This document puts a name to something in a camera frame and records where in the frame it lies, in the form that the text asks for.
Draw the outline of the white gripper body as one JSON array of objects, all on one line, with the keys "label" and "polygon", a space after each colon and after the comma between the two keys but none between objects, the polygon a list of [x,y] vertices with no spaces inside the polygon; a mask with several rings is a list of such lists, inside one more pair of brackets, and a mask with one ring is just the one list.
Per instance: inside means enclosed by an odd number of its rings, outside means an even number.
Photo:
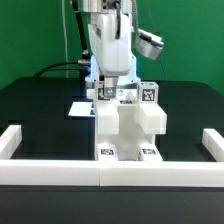
[{"label": "white gripper body", "polygon": [[116,39],[116,14],[100,14],[95,25],[88,25],[90,46],[102,73],[106,76],[127,75],[131,67],[131,26],[121,15],[120,38]]}]

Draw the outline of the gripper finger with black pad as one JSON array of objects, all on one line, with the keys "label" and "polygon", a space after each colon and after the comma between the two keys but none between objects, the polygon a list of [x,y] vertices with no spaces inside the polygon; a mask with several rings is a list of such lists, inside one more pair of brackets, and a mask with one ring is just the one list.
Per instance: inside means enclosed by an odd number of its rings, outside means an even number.
[{"label": "gripper finger with black pad", "polygon": [[105,77],[104,78],[104,96],[106,98],[116,97],[116,87],[118,83],[117,77]]}]

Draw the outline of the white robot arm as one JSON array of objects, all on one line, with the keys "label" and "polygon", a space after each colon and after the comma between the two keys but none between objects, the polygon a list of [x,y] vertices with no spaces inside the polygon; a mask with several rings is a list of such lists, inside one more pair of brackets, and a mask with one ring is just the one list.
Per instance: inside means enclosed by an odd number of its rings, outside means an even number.
[{"label": "white robot arm", "polygon": [[89,40],[93,53],[93,80],[103,81],[104,96],[116,97],[119,85],[136,83],[136,57],[132,54],[132,33],[135,49],[155,60],[164,43],[162,38],[138,27],[137,0],[82,0],[82,10],[90,14]]}]

